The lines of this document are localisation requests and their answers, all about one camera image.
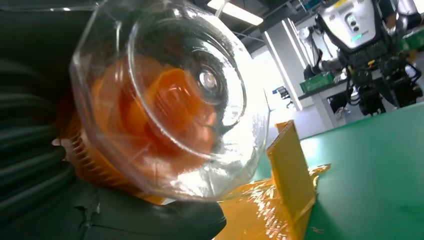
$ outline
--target orange plastic part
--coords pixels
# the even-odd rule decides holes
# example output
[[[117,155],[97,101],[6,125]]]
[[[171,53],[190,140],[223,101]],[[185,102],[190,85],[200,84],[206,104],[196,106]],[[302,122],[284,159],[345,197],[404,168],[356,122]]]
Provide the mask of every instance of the orange plastic part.
[[[302,240],[316,200],[313,179],[329,166],[308,170],[293,121],[277,125],[267,149],[272,178],[240,186],[220,206],[227,226],[215,240]]]

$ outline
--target orange plastic wrap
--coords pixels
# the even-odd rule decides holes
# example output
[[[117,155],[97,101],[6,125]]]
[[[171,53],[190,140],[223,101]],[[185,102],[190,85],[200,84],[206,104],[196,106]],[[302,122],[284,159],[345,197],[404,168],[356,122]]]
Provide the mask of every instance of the orange plastic wrap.
[[[315,188],[330,166],[308,169]],[[240,186],[219,204],[227,225],[214,240],[292,240],[274,178]]]

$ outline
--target orange object inside jar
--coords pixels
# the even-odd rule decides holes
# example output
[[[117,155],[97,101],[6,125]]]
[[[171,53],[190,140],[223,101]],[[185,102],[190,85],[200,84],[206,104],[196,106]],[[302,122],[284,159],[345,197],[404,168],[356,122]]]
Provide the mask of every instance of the orange object inside jar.
[[[145,56],[138,56],[135,64],[142,66],[142,71],[136,72],[134,77],[144,88],[141,97],[151,115],[135,94],[128,62],[123,58],[108,67],[93,85],[96,123],[105,134],[123,136],[119,142],[113,143],[117,143],[116,147],[140,174],[154,183],[166,184],[179,174],[201,167],[205,159],[180,148],[155,121],[175,141],[195,152],[208,154],[215,143],[213,126],[217,113],[213,105],[203,101],[190,72],[168,64],[161,65]],[[107,98],[116,101],[117,110],[111,114],[105,113],[105,106],[110,108],[111,105],[105,104],[110,102]],[[110,130],[110,126],[119,127]]]

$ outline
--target workbench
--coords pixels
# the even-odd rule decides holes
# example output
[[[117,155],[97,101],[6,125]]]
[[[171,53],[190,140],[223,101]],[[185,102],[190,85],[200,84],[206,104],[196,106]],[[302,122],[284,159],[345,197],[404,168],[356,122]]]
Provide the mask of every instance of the workbench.
[[[299,97],[299,100],[311,98],[313,105],[318,111],[319,117],[325,130],[331,130],[346,124],[344,117],[337,120],[327,98],[346,91],[346,80],[319,88],[315,91],[306,93]]]
[[[424,239],[424,104],[301,141],[320,176],[306,240]],[[271,177],[262,156],[256,178]]]

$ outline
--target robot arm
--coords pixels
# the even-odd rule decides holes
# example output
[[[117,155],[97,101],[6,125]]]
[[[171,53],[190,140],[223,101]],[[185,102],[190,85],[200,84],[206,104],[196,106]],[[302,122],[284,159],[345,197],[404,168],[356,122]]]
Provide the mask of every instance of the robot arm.
[[[322,60],[323,51],[317,47],[317,44],[313,38],[313,33],[313,26],[302,28],[299,31],[299,38],[306,49],[309,62],[313,64],[311,66],[312,72],[317,75],[321,72],[333,72],[341,70],[343,66],[337,57],[333,57],[329,60]]]

